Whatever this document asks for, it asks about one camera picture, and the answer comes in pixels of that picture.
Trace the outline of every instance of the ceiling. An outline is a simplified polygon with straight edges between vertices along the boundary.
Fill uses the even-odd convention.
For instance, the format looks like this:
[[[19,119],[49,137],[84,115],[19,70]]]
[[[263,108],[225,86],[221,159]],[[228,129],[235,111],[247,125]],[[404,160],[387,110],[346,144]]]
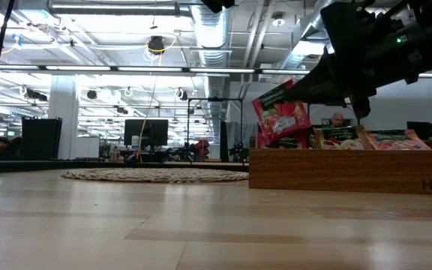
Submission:
[[[1,63],[11,65],[115,65],[115,66],[177,66],[199,67],[201,49],[194,33],[194,21],[186,16],[121,16],[114,13],[98,14],[52,14],[47,6],[31,6],[37,1],[19,0],[18,9],[13,12],[8,23],[4,54]],[[73,4],[76,1],[59,0],[59,3]],[[159,5],[168,4],[169,1],[91,1],[80,0],[99,5]],[[376,5],[386,6],[394,1],[376,1]],[[198,1],[179,1],[181,6],[191,3],[200,5]],[[257,32],[263,31],[265,18],[275,12],[281,12],[284,24],[276,27],[269,20],[268,27],[262,39],[262,46],[255,56],[254,66],[261,64],[274,65],[281,62],[293,50],[291,33],[294,31],[296,20],[311,14],[315,1],[291,1],[274,0],[273,11],[267,14],[268,2],[262,9],[259,22],[254,22],[257,5],[261,1],[243,0],[236,1],[236,6],[230,8],[228,25],[229,41],[224,50],[228,53],[228,67],[243,68],[245,52],[250,38],[251,28],[259,26]],[[3,12],[0,11],[0,27],[3,20]],[[158,58],[148,54],[146,42],[151,36],[162,36],[163,43],[168,48]],[[317,58],[305,58],[302,67],[311,69],[317,63]],[[124,117],[151,116],[151,117],[182,117],[186,115],[187,101],[175,97],[175,91],[186,91],[190,97],[207,98],[205,89],[206,78],[204,76],[131,76],[131,75],[77,75],[77,81],[81,87],[82,109],[79,111],[79,130],[81,134],[100,134],[103,137],[119,138],[122,123],[112,124],[108,117],[124,120]],[[20,123],[13,116],[47,116],[47,103],[30,100],[25,97],[27,89],[31,89],[50,99],[52,75],[48,73],[5,73],[0,71],[0,104],[12,104],[12,106],[0,106],[0,128],[20,127]],[[239,86],[231,83],[230,96],[239,90]],[[251,101],[262,93],[252,91],[245,101]],[[87,98],[87,92],[93,90],[99,93],[96,100]],[[171,109],[146,109],[151,101],[161,108]],[[114,108],[90,107],[97,104],[110,104],[116,102],[124,105],[141,105],[140,109],[129,109],[127,115],[116,112]],[[39,106],[25,106],[36,103]],[[193,116],[200,118],[201,122],[208,120],[206,104],[200,104],[203,109],[198,109]],[[212,124],[191,124],[198,128],[199,135],[194,138],[213,137]],[[170,137],[175,141],[182,141],[184,128],[174,125]]]

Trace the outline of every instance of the speaker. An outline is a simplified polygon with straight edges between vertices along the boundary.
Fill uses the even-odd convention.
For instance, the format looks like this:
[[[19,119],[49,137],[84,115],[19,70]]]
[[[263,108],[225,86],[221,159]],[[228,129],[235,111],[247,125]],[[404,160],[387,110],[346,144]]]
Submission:
[[[62,119],[22,120],[22,155],[27,161],[58,158]]]

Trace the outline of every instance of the wooden floor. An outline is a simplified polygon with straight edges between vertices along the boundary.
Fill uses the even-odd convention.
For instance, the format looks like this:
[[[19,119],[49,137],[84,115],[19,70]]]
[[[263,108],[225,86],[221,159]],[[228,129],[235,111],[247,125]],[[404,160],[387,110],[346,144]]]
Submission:
[[[432,196],[0,174],[0,269],[432,270]]]

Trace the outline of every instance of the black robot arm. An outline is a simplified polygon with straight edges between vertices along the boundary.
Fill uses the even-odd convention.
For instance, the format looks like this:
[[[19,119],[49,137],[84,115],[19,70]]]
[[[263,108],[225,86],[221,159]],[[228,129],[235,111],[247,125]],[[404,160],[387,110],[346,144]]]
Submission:
[[[367,4],[337,2],[321,10],[334,53],[325,50],[287,99],[345,107],[344,98],[350,98],[356,116],[363,118],[378,87],[398,80],[414,83],[432,70],[432,0],[403,0],[378,17],[365,10]],[[392,19],[407,5],[415,22]]]

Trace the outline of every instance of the jute rug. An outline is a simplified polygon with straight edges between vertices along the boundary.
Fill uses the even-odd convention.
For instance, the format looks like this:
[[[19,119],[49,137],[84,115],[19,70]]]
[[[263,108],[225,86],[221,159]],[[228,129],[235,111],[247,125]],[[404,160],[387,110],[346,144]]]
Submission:
[[[61,177],[99,181],[194,183],[248,180],[249,174],[220,169],[101,168],[70,169],[64,171]]]

